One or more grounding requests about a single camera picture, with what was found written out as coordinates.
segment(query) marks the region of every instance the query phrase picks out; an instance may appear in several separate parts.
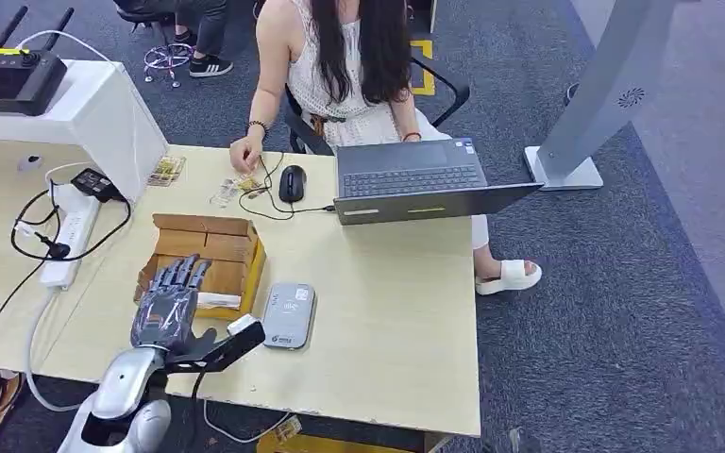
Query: computer mouse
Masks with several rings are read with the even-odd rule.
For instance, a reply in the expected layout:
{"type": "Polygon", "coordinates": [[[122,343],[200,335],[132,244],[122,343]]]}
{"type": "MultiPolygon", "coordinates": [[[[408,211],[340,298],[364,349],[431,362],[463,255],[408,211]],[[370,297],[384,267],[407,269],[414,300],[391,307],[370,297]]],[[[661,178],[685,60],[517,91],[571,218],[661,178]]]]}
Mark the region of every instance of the computer mouse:
{"type": "Polygon", "coordinates": [[[307,173],[298,165],[291,165],[282,170],[279,180],[279,199],[285,203],[295,203],[304,198],[304,185],[307,183],[307,173]]]}

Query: bracelet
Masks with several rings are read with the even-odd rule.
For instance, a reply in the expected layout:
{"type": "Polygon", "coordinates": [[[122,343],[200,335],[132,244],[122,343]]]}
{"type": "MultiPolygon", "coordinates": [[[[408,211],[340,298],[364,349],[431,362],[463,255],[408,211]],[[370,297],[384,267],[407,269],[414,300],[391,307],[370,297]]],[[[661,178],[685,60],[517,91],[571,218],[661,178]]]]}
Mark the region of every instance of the bracelet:
{"type": "Polygon", "coordinates": [[[262,130],[265,132],[262,135],[262,139],[265,140],[265,137],[268,136],[268,126],[266,126],[265,123],[263,123],[262,121],[257,121],[257,120],[255,120],[255,121],[249,121],[248,122],[248,126],[245,129],[246,130],[246,133],[248,133],[248,129],[250,129],[253,125],[257,125],[257,126],[261,126],[262,127],[262,130]]]}
{"type": "Polygon", "coordinates": [[[412,137],[413,135],[414,135],[414,136],[416,136],[416,137],[418,137],[418,140],[419,140],[419,141],[421,141],[421,140],[424,140],[424,137],[423,137],[423,136],[422,136],[422,135],[421,135],[420,133],[418,133],[418,132],[410,132],[409,134],[405,135],[405,136],[404,136],[404,138],[403,138],[403,139],[401,139],[401,140],[402,140],[403,142],[406,142],[406,141],[407,141],[407,139],[409,139],[409,138],[410,138],[410,137],[412,137]]]}

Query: black router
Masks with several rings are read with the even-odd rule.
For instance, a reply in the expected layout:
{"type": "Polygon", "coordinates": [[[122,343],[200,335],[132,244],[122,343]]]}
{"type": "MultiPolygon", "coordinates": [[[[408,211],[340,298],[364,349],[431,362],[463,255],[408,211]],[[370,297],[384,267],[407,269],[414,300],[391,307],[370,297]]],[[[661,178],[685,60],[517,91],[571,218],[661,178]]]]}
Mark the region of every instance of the black router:
{"type": "MultiPolygon", "coordinates": [[[[68,67],[51,53],[57,34],[41,50],[3,48],[27,11],[27,7],[18,9],[0,36],[0,112],[38,116],[45,113],[68,67]]],[[[73,14],[74,9],[68,8],[55,29],[62,31],[73,14]]]]}

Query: cardboard box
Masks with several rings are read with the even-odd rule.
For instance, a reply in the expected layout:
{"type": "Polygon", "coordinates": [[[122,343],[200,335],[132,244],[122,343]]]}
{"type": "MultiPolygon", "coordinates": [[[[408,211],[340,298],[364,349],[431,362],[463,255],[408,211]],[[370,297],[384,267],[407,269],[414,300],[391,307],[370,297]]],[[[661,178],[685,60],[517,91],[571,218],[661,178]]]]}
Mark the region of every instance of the cardboard box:
{"type": "Polygon", "coordinates": [[[135,302],[140,301],[157,269],[197,253],[202,260],[212,260],[199,300],[208,294],[238,295],[240,306],[206,309],[199,303],[195,316],[234,321],[251,312],[265,264],[265,248],[250,221],[177,214],[154,214],[153,217],[160,237],[154,254],[138,275],[135,302]]]}

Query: long black hair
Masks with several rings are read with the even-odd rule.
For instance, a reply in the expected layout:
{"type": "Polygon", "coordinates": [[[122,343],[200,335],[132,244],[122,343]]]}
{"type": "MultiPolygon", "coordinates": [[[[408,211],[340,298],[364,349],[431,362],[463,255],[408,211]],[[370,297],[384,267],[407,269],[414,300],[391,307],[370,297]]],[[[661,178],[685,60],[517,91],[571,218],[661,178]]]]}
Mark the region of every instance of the long black hair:
{"type": "MultiPolygon", "coordinates": [[[[352,90],[338,1],[311,0],[319,70],[332,101],[337,103],[352,90]]],[[[400,101],[410,86],[410,34],[405,8],[404,0],[360,0],[362,96],[369,104],[400,101]]]]}

